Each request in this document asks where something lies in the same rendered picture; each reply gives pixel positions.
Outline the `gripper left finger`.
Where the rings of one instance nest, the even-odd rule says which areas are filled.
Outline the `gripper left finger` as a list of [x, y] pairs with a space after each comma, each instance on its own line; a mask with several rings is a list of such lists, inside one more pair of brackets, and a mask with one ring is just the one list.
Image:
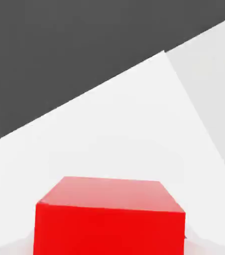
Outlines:
[[33, 255], [34, 229], [27, 237], [0, 247], [0, 255]]

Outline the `small red cube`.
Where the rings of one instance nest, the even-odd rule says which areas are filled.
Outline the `small red cube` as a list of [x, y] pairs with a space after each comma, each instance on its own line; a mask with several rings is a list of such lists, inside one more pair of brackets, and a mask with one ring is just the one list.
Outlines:
[[184, 255], [185, 217], [158, 181], [64, 177], [36, 204], [33, 255]]

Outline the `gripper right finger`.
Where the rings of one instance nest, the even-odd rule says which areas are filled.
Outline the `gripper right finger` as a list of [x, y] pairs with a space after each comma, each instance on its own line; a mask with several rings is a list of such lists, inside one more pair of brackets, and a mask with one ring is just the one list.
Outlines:
[[200, 238], [187, 225], [185, 227], [184, 255], [225, 255], [225, 246]]

